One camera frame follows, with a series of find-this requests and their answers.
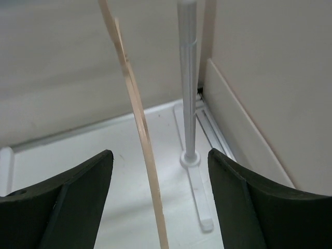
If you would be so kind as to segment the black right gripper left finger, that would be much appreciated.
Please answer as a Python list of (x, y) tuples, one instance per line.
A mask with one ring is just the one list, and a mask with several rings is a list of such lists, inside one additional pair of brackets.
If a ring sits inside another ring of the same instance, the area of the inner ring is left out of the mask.
[(104, 150), (1, 197), (1, 248), (94, 248), (113, 163)]

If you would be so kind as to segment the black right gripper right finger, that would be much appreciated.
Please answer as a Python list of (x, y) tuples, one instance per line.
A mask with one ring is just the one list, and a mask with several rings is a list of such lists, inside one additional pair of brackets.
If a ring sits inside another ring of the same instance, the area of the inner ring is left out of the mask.
[(225, 248), (331, 248), (331, 197), (261, 176), (217, 149), (208, 169)]

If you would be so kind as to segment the beige wooden hanger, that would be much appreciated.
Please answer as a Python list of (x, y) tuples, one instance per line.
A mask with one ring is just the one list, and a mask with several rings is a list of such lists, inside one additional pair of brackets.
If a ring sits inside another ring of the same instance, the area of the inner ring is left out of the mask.
[[(111, 41), (115, 46), (132, 105), (146, 164), (160, 247), (169, 248), (156, 164), (140, 92), (125, 51), (119, 21), (112, 17), (107, 1), (99, 1), (98, 4)], [(188, 172), (200, 227), (203, 232), (211, 232), (214, 229), (214, 223), (199, 170), (201, 157), (196, 151), (197, 1), (178, 1), (177, 16), (184, 123), (183, 128), (179, 130), (179, 133), (184, 135), (184, 149), (179, 160), (182, 167)]]

